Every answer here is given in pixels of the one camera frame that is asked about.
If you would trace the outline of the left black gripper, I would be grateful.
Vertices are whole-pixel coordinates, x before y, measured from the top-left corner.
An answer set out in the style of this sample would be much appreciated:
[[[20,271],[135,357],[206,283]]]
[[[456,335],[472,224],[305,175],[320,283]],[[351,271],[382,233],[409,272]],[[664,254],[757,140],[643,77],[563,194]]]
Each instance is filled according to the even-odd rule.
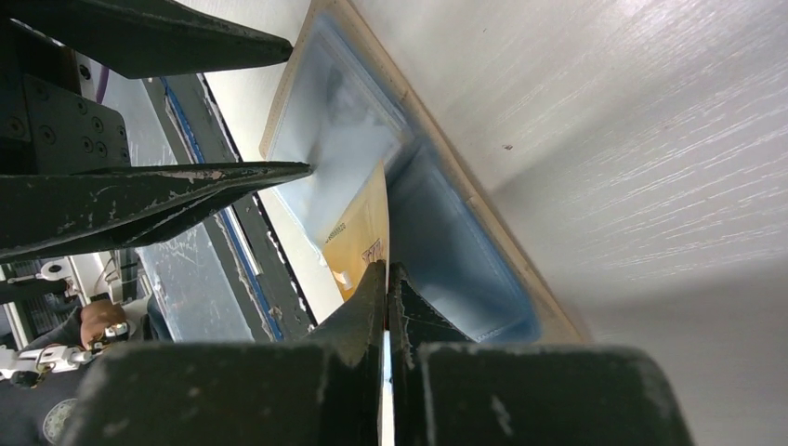
[[[167,242],[311,174],[299,162],[128,167],[125,121],[95,101],[99,72],[73,51],[141,79],[278,65],[287,39],[177,1],[4,1],[1,14],[1,172],[33,175],[1,177],[2,262]]]

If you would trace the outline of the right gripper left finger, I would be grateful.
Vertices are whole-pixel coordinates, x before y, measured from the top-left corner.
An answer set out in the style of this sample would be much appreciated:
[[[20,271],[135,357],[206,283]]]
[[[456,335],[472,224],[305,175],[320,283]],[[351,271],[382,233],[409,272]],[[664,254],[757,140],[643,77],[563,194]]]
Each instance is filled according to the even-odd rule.
[[[129,343],[93,365],[63,445],[376,445],[387,266],[306,337]]]

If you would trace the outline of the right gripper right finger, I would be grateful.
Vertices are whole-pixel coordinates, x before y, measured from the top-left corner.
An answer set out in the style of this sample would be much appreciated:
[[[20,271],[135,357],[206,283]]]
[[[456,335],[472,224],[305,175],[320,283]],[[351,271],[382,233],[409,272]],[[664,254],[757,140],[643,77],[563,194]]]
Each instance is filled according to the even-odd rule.
[[[394,440],[399,445],[691,445],[663,370],[607,345],[485,344],[390,270]]]

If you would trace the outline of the beige card holder wallet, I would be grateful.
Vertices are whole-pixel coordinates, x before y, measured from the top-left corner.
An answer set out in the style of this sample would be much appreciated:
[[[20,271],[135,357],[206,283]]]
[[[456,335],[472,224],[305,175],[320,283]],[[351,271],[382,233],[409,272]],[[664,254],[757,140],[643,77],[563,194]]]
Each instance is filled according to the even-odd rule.
[[[584,341],[349,1],[310,3],[259,149],[312,165],[277,195],[314,247],[383,166],[389,259],[441,315],[480,342]]]

